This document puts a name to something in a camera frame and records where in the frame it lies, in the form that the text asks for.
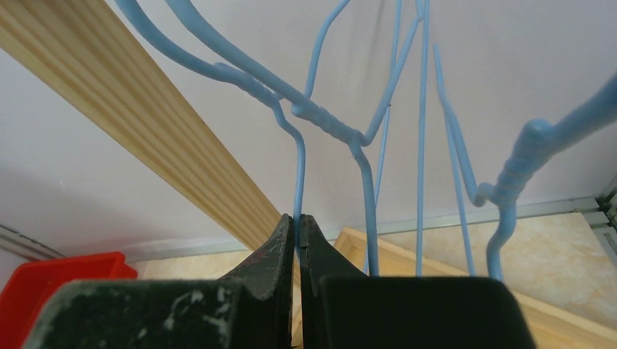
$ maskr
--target white wall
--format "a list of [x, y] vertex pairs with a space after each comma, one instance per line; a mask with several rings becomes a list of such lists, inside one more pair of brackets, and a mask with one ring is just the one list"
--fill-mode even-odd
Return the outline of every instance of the white wall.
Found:
[[15, 269], [28, 260], [6, 249], [0, 249], [0, 291], [4, 289]]
[[[164, 1], [140, 3], [181, 46], [210, 62], [219, 60], [182, 28]], [[320, 60], [314, 100], [361, 130], [386, 83], [394, 3], [351, 2], [333, 24]], [[334, 6], [325, 0], [195, 4], [223, 35], [298, 89], [317, 31]], [[401, 41], [414, 12], [413, 1], [406, 1]], [[528, 119], [558, 120], [615, 72], [616, 12], [612, 0], [433, 1], [431, 41], [440, 44], [448, 94], [479, 181], [495, 181]], [[392, 101], [380, 222], [416, 216], [421, 31]], [[271, 111], [237, 88], [197, 76], [144, 46], [277, 209], [291, 211], [295, 146]], [[2, 224], [66, 254], [233, 241], [2, 52], [0, 76]], [[284, 109], [292, 118], [288, 103]], [[348, 148], [312, 124], [292, 123], [307, 144], [305, 211], [324, 230], [361, 225], [361, 181]], [[599, 193], [617, 172], [616, 131], [612, 126], [556, 156], [530, 181], [520, 202]], [[451, 214], [456, 206], [432, 61], [426, 132], [425, 214]], [[366, 149], [374, 170], [377, 143]]]

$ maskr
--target wire hanger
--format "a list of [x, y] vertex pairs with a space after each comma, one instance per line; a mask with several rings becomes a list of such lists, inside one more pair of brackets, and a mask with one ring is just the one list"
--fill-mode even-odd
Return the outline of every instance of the wire hanger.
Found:
[[[235, 84], [267, 106], [272, 106], [272, 99], [276, 99], [278, 102], [280, 97], [284, 97], [292, 102], [293, 110], [295, 110], [294, 115], [312, 122], [329, 135], [349, 146], [362, 173], [370, 275], [378, 276], [377, 222], [375, 218], [373, 176], [362, 147], [369, 145], [373, 141], [381, 125], [409, 54], [415, 30], [418, 27], [418, 21], [415, 20], [407, 32], [407, 38], [399, 54], [399, 59], [393, 72], [390, 74], [389, 82], [386, 85], [377, 110], [367, 131], [362, 134], [360, 131], [352, 129], [339, 121], [331, 113], [319, 107], [305, 97], [304, 94], [294, 89], [287, 82], [281, 80], [271, 71], [243, 53], [242, 50], [235, 47], [231, 42], [227, 41], [197, 12], [189, 0], [167, 0], [167, 5], [195, 37], [240, 70], [224, 63], [210, 65], [173, 44], [154, 27], [154, 24], [141, 11], [135, 0], [116, 0], [116, 2], [138, 32], [169, 58], [211, 79]], [[276, 93], [271, 92], [266, 87], [274, 90]]]
[[[436, 44], [433, 46], [433, 52], [439, 101], [444, 111], [448, 140], [454, 144], [454, 147], [450, 147], [453, 171], [456, 172], [454, 159], [456, 157], [463, 174], [469, 200], [478, 207], [484, 206], [486, 201], [489, 200], [499, 210], [499, 224], [497, 231], [488, 242], [486, 259], [489, 276], [503, 280], [499, 252], [514, 232], [517, 221], [516, 203], [519, 195], [533, 174], [555, 154], [564, 151], [593, 132], [617, 120], [617, 74], [611, 77], [594, 96], [555, 125], [545, 119], [528, 121], [514, 144], [512, 154], [497, 177], [497, 183], [491, 185], [483, 182], [476, 185], [458, 119], [452, 106], [447, 101], [441, 57], [439, 56], [439, 47]], [[460, 196], [460, 183], [457, 186], [459, 187], [457, 196]], [[459, 210], [461, 210], [461, 201], [459, 200]]]
[[[195, 9], [189, 0], [166, 0], [167, 5], [175, 13], [182, 24], [192, 32], [195, 37], [206, 44], [222, 58], [229, 61], [237, 68], [225, 63], [213, 65], [193, 56], [178, 45], [169, 40], [148, 19], [136, 0], [116, 0], [121, 11], [134, 25], [137, 31], [150, 44], [164, 55], [175, 62], [185, 66], [208, 78], [234, 84], [240, 89], [252, 95], [255, 99], [272, 109], [276, 122], [291, 135], [296, 143], [298, 152], [298, 167], [294, 199], [294, 222], [295, 232], [298, 233], [297, 224], [300, 221], [302, 211], [302, 198], [304, 188], [304, 175], [306, 167], [306, 149], [300, 132], [284, 117], [280, 100], [282, 98], [292, 103], [292, 114], [305, 119], [318, 126], [324, 132], [340, 140], [349, 146], [354, 159], [358, 163], [362, 174], [362, 188], [365, 200], [365, 219], [367, 227], [367, 263], [371, 276], [378, 276], [378, 248], [377, 248], [377, 222], [375, 208], [378, 202], [381, 174], [383, 171], [383, 158], [385, 156], [386, 141], [388, 137], [389, 110], [392, 95], [399, 81], [402, 69], [405, 66], [407, 56], [419, 22], [423, 21], [423, 44], [421, 62], [421, 93], [420, 93], [420, 116], [418, 127], [418, 228], [416, 235], [417, 260], [422, 260], [423, 248], [423, 175], [424, 175], [424, 138], [426, 123], [426, 75], [429, 46], [429, 0], [422, 5], [416, 0], [416, 18], [407, 30], [407, 35], [397, 58], [397, 42], [401, 1], [397, 2], [397, 18], [393, 39], [391, 70], [388, 84], [384, 89], [378, 107], [365, 133], [352, 129], [339, 121], [326, 109], [318, 106], [310, 96], [313, 92], [319, 56], [327, 34], [328, 28], [334, 19], [343, 11], [349, 0], [342, 0], [330, 13], [323, 23], [314, 45], [311, 63], [306, 79], [305, 92], [301, 93], [277, 75], [263, 67], [251, 57], [235, 47], [231, 42], [221, 36]], [[471, 243], [467, 228], [463, 194], [461, 189], [458, 169], [460, 168], [463, 183], [469, 200], [475, 206], [483, 206], [486, 201], [494, 203], [499, 210], [499, 224], [487, 245], [487, 265], [489, 275], [503, 280], [499, 252], [514, 232], [516, 225], [516, 200], [522, 192], [527, 181], [533, 173], [538, 171], [556, 153], [572, 146], [591, 133], [601, 129], [617, 119], [617, 76], [611, 80], [590, 100], [568, 114], [563, 120], [551, 125], [543, 119], [535, 119], [526, 123], [521, 131], [509, 160], [504, 165], [502, 173], [495, 185], [483, 182], [476, 184], [473, 170], [469, 162], [469, 156], [465, 147], [461, 128], [458, 120], [447, 101], [443, 81], [441, 60], [437, 45], [434, 45], [435, 69], [437, 74], [437, 92], [442, 104], [446, 120], [446, 132], [450, 161], [452, 164], [453, 180], [457, 196], [459, 216], [461, 218], [461, 230], [465, 246], [467, 267], [470, 275], [475, 274], [473, 257], [471, 255]], [[370, 164], [362, 150], [374, 140], [379, 127], [384, 124], [381, 144], [381, 152], [378, 166], [378, 175], [373, 186], [373, 175]], [[416, 263], [416, 275], [422, 273], [422, 263]]]

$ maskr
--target red plastic box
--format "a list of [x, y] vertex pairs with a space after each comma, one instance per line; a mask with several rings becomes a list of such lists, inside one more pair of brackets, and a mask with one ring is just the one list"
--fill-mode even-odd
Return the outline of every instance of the red plastic box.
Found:
[[120, 252], [20, 265], [0, 294], [0, 346], [20, 348], [45, 302], [76, 279], [137, 278]]

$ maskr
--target wooden plank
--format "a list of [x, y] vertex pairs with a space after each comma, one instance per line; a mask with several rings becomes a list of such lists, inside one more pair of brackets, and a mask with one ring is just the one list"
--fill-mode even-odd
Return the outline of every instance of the wooden plank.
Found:
[[2, 0], [0, 45], [251, 249], [280, 215], [104, 0]]
[[291, 323], [291, 348], [302, 348], [302, 306], [293, 314]]
[[[364, 262], [366, 235], [344, 228], [337, 249], [358, 268]], [[379, 241], [380, 272], [383, 276], [412, 276], [415, 274], [415, 253]], [[466, 272], [449, 265], [423, 258], [426, 276], [465, 276]], [[517, 298], [528, 326], [540, 348], [617, 348], [617, 331], [518, 292]]]

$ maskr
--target blue plastic-coated wire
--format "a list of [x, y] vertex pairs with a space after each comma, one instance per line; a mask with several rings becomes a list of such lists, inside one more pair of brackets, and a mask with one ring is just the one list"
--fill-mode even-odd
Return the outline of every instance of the blue plastic-coated wire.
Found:
[[493, 186], [488, 183], [476, 184], [476, 178], [474, 171], [471, 168], [471, 162], [469, 161], [469, 155], [467, 153], [467, 147], [465, 146], [465, 140], [461, 132], [461, 126], [458, 124], [458, 119], [447, 100], [445, 93], [445, 84], [443, 81], [442, 63], [439, 56], [439, 47], [433, 45], [433, 57], [435, 59], [435, 71], [437, 75], [437, 94], [439, 95], [439, 101], [442, 104], [446, 122], [452, 132], [452, 138], [456, 147], [456, 154], [458, 156], [458, 163], [461, 168], [461, 174], [463, 176], [463, 183], [467, 192], [467, 197], [474, 206], [481, 207], [486, 204], [486, 201], [493, 192]]
[[497, 206], [497, 208], [499, 209], [499, 224], [497, 224], [497, 230], [490, 237], [486, 246], [486, 264], [488, 275], [491, 278], [503, 281], [499, 252], [501, 247], [512, 237], [517, 226], [517, 205], [510, 204]]
[[304, 196], [304, 174], [306, 173], [306, 147], [300, 131], [290, 124], [285, 118], [281, 103], [276, 102], [272, 108], [274, 117], [279, 126], [290, 134], [294, 141], [298, 157], [295, 178], [295, 194], [293, 198], [293, 230], [295, 237], [295, 251], [300, 256], [300, 217], [302, 215], [302, 199]]
[[315, 77], [317, 76], [317, 65], [319, 64], [319, 56], [322, 53], [322, 47], [324, 46], [324, 40], [326, 38], [326, 34], [332, 22], [336, 19], [336, 17], [343, 11], [345, 6], [349, 4], [349, 0], [342, 0], [336, 5], [335, 9], [328, 15], [322, 27], [319, 29], [319, 34], [317, 34], [317, 39], [315, 40], [315, 45], [313, 46], [313, 54], [311, 55], [311, 63], [308, 66], [308, 76], [306, 77], [306, 87], [304, 88], [304, 95], [308, 98], [313, 95], [313, 87], [315, 86]]
[[396, 88], [400, 73], [405, 65], [406, 58], [413, 42], [415, 30], [418, 27], [418, 19], [415, 19], [407, 32], [407, 39], [405, 40], [403, 50], [397, 60], [397, 66], [395, 67], [394, 73], [390, 75], [389, 82], [386, 85], [378, 108], [373, 115], [371, 125], [369, 126], [366, 135], [364, 135], [360, 131], [352, 129], [343, 122], [339, 121], [336, 117], [334, 117], [334, 115], [326, 111], [324, 108], [319, 107], [287, 82], [283, 81], [271, 71], [246, 55], [238, 47], [235, 47], [231, 42], [221, 36], [221, 34], [218, 33], [197, 12], [189, 0], [166, 0], [166, 2], [182, 24], [212, 51], [218, 53], [222, 58], [226, 59], [241, 70], [249, 73], [251, 76], [254, 76], [267, 87], [287, 98], [292, 104], [298, 105], [301, 113], [295, 114], [296, 116], [310, 121], [329, 135], [346, 144], [350, 144], [353, 139], [358, 138], [361, 146], [369, 145], [378, 131], [379, 125], [385, 115], [386, 108], [390, 103], [394, 89]]
[[[399, 51], [399, 31], [401, 28], [402, 0], [397, 0], [397, 11], [394, 19], [394, 34], [392, 35], [392, 54], [390, 57], [390, 73], [394, 65], [397, 64], [397, 53]], [[386, 116], [383, 118], [383, 130], [381, 131], [381, 148], [379, 150], [379, 162], [377, 167], [377, 177], [375, 179], [375, 208], [379, 202], [379, 188], [381, 187], [381, 175], [383, 174], [383, 160], [386, 157], [386, 144], [388, 142], [388, 130], [390, 126], [390, 105], [386, 109]], [[368, 270], [368, 248], [365, 253], [364, 272]]]
[[471, 253], [471, 242], [469, 240], [469, 229], [467, 227], [467, 216], [465, 215], [465, 203], [463, 202], [463, 191], [461, 189], [461, 179], [458, 176], [458, 163], [456, 160], [456, 148], [452, 140], [452, 132], [447, 122], [445, 123], [447, 133], [447, 147], [450, 150], [450, 163], [452, 165], [452, 178], [456, 192], [456, 203], [458, 205], [458, 216], [461, 219], [461, 232], [463, 233], [463, 245], [465, 246], [465, 258], [467, 261], [467, 271], [470, 276], [476, 275], [474, 266], [474, 255]]
[[300, 241], [298, 234], [304, 194], [304, 177], [306, 173], [306, 147], [304, 145], [304, 139], [298, 129], [290, 124], [285, 118], [278, 96], [265, 88], [259, 81], [255, 80], [244, 71], [235, 69], [225, 63], [216, 63], [211, 65], [180, 48], [173, 41], [169, 40], [161, 31], [159, 31], [159, 29], [143, 12], [136, 0], [116, 0], [116, 3], [122, 13], [124, 13], [141, 36], [143, 36], [157, 50], [168, 56], [168, 58], [198, 74], [214, 80], [234, 84], [240, 89], [246, 91], [255, 97], [255, 99], [270, 107], [274, 112], [274, 118], [276, 119], [278, 125], [293, 137], [298, 155], [293, 204], [294, 230], [297, 250]]
[[422, 7], [422, 70], [420, 75], [420, 117], [418, 122], [418, 226], [415, 235], [415, 275], [422, 276], [422, 248], [424, 229], [424, 135], [426, 128], [426, 70], [429, 61], [429, 7], [424, 0]]
[[437, 92], [452, 133], [467, 195], [476, 206], [482, 206], [488, 199], [499, 208], [499, 224], [489, 240], [486, 255], [489, 276], [503, 280], [499, 252], [514, 232], [517, 218], [516, 201], [519, 195], [533, 174], [552, 156], [617, 121], [617, 74], [611, 77], [594, 96], [555, 125], [543, 119], [534, 119], [526, 123], [514, 144], [512, 154], [497, 177], [497, 183], [493, 186], [484, 182], [475, 187], [474, 173], [469, 163], [463, 135], [454, 110], [446, 98], [437, 45], [434, 46], [434, 58]]
[[358, 142], [349, 145], [351, 154], [360, 167], [362, 190], [365, 199], [365, 219], [367, 226], [368, 270], [371, 276], [379, 276], [379, 259], [377, 247], [377, 215], [375, 210], [375, 191], [373, 190], [373, 173], [362, 147]]
[[417, 13], [418, 18], [424, 18], [424, 13], [422, 9], [422, 0], [415, 0], [415, 12]]

